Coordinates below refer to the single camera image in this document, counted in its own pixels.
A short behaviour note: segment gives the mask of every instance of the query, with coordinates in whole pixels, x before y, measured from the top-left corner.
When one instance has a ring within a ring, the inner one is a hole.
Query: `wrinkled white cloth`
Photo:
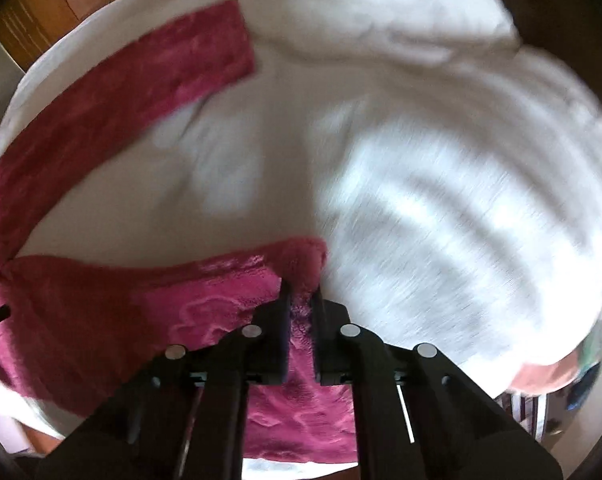
[[[25,76],[0,154],[90,67],[214,1],[94,14]],[[519,48],[498,0],[239,1],[257,74],[148,129],[20,254],[164,266],[317,235],[324,295],[353,322],[434,343],[492,396],[571,352],[602,306],[602,108],[584,85]]]

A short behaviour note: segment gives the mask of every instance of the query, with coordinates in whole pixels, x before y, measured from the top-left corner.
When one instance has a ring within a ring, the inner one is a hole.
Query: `white sheet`
[[[24,77],[0,154],[101,59],[214,1],[119,0],[86,20]],[[258,74],[150,128],[20,254],[156,266],[320,235],[327,297],[388,342],[437,344],[492,395],[524,360],[569,353],[602,304],[587,89],[517,51],[498,0],[240,2]]]

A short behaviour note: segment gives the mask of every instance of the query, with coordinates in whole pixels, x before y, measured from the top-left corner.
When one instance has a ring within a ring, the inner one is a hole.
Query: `magenta cloth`
[[[16,257],[32,229],[91,170],[183,104],[254,71],[235,0],[199,10],[127,45],[47,106],[0,158],[0,378],[18,393],[89,415],[168,344],[197,349],[248,323],[292,285],[290,378],[252,388],[245,456],[356,461],[350,391],[314,383],[308,294],[322,240],[157,269],[105,268],[55,256]]]

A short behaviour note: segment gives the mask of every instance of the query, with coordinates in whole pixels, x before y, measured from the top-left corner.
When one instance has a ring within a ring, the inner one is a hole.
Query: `red towel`
[[[245,456],[284,462],[356,461],[346,387],[314,383],[308,294],[326,249],[297,238],[160,269],[91,266],[16,254],[32,229],[92,169],[155,120],[254,70],[238,3],[183,16],[104,60],[71,85],[0,159],[0,378],[24,396],[90,414],[168,344],[197,349],[295,293],[290,379],[252,388]]]

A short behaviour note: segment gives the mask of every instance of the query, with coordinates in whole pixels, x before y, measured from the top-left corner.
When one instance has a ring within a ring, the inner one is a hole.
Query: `white fabric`
[[[94,14],[24,77],[0,155],[101,59],[214,1],[119,0]],[[389,343],[436,344],[493,396],[524,361],[574,349],[602,305],[590,92],[517,51],[498,0],[240,2],[257,75],[151,127],[20,254],[161,266],[318,235],[326,297]],[[246,462],[246,478],[261,471]]]

